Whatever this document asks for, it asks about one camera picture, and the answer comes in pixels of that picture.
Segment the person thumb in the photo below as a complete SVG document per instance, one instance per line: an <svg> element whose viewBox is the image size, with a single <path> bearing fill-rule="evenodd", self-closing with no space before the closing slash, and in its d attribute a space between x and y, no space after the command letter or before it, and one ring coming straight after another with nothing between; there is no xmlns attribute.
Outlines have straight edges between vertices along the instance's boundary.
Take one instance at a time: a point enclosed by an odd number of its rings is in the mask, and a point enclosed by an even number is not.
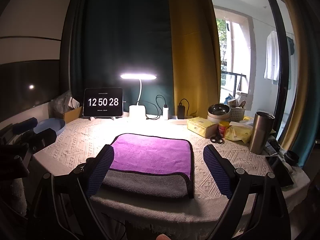
<svg viewBox="0 0 320 240"><path fill-rule="evenodd" d="M159 236L157 236L156 240L171 240L171 239L165 234L160 234Z"/></svg>

